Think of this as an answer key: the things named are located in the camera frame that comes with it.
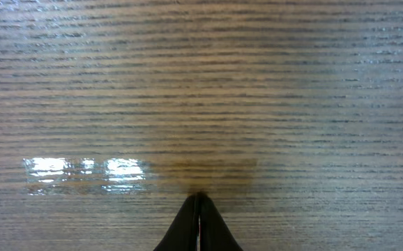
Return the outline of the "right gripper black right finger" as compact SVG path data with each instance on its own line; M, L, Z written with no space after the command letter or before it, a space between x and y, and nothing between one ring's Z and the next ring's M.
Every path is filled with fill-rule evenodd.
M213 200L199 192L200 250L243 251L215 207Z

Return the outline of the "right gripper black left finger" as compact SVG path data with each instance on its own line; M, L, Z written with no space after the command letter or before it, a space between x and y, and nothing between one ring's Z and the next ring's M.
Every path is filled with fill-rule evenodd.
M196 251L198 233L199 197L190 195L154 251Z

